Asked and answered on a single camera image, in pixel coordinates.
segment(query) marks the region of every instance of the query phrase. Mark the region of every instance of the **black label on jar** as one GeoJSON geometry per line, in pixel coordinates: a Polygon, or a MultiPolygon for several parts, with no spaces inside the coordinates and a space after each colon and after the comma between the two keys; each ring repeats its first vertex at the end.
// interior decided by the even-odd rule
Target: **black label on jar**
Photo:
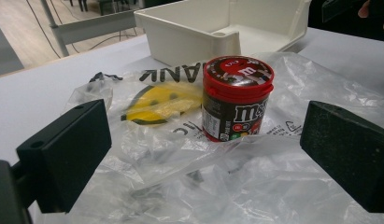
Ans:
{"type": "Polygon", "coordinates": [[[267,97],[254,104],[232,104],[203,94],[203,128],[218,141],[229,141],[261,128],[267,97]]]}

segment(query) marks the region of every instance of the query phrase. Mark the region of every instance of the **floor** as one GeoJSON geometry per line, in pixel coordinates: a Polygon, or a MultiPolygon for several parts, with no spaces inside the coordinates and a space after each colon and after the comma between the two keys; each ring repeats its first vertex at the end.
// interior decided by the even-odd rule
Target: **floor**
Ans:
{"type": "MultiPolygon", "coordinates": [[[[0,0],[0,28],[25,68],[39,66],[62,57],[40,1],[41,0],[0,0]]],[[[73,0],[72,7],[69,0],[47,0],[47,2],[57,24],[81,21],[100,16],[97,0],[87,1],[87,12],[80,10],[77,0],[73,0]]],[[[134,1],[130,2],[130,8],[138,9],[138,3],[134,5],[134,1]]],[[[111,4],[106,4],[105,14],[112,13],[113,9],[111,4]]],[[[119,10],[126,9],[128,9],[128,7],[119,8],[119,10]]],[[[135,28],[121,31],[121,36],[120,33],[99,36],[80,41],[73,46],[68,45],[67,48],[72,55],[119,41],[126,41],[136,35],[143,35],[142,29],[135,28]]]]}

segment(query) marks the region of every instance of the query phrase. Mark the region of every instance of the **white plastic tray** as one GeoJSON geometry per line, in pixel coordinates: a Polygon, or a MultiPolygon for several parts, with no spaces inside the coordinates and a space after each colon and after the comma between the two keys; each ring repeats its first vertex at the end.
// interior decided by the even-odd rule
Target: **white plastic tray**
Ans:
{"type": "Polygon", "coordinates": [[[168,65],[282,51],[306,34],[311,0],[185,0],[135,12],[168,65]]]}

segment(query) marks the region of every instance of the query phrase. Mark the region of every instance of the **yellow object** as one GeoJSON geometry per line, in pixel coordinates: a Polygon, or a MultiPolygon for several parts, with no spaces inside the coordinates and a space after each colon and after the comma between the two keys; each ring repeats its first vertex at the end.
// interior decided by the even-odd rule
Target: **yellow object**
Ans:
{"type": "Polygon", "coordinates": [[[121,120],[141,125],[162,124],[169,118],[199,108],[201,101],[202,90],[190,83],[166,82],[147,86],[136,95],[121,120]]]}

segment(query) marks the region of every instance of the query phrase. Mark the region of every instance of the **red lid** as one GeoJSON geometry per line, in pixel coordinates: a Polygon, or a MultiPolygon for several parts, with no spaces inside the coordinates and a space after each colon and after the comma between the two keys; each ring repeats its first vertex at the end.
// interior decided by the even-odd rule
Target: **red lid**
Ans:
{"type": "Polygon", "coordinates": [[[244,56],[223,56],[204,68],[208,94],[227,101],[253,102],[273,90],[274,71],[266,63],[244,56]]]}

